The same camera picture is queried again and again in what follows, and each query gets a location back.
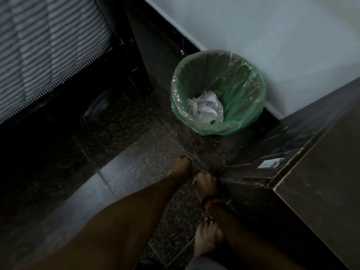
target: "gray cloth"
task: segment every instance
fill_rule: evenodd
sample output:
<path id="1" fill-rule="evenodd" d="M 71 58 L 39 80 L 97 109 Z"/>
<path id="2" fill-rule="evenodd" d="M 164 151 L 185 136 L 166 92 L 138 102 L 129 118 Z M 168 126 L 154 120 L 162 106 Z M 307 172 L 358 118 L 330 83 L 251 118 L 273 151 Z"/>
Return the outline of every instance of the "gray cloth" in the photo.
<path id="1" fill-rule="evenodd" d="M 185 270 L 227 270 L 227 268 L 208 257 L 197 257 L 189 263 Z"/>
<path id="2" fill-rule="evenodd" d="M 0 123 L 103 54 L 96 0 L 0 0 Z"/>

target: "crumpled paper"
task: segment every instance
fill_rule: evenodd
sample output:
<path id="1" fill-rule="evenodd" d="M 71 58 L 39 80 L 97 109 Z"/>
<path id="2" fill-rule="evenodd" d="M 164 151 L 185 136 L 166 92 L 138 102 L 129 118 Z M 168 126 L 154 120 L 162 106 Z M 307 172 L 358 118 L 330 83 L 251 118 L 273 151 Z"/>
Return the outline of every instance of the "crumpled paper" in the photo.
<path id="1" fill-rule="evenodd" d="M 214 92 L 204 92 L 200 97 L 187 99 L 188 113 L 204 123 L 224 121 L 224 108 Z"/>

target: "granite floor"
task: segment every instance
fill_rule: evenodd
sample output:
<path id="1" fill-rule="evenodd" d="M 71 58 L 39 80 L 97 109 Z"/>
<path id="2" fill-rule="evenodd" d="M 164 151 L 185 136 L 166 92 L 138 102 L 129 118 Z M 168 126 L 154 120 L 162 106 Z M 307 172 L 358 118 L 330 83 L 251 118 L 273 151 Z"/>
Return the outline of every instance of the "granite floor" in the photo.
<path id="1" fill-rule="evenodd" d="M 139 98 L 131 84 L 112 87 L 109 107 L 95 120 L 74 123 L 51 107 L 0 138 L 0 264 L 12 269 L 54 252 L 98 211 L 160 180 L 181 155 L 216 172 L 230 163 L 267 116 L 233 136 L 200 136 L 170 109 L 170 81 L 183 58 L 141 14 L 128 15 L 154 91 Z M 190 184 L 165 209 L 144 257 L 170 269 L 192 258 L 204 211 Z"/>

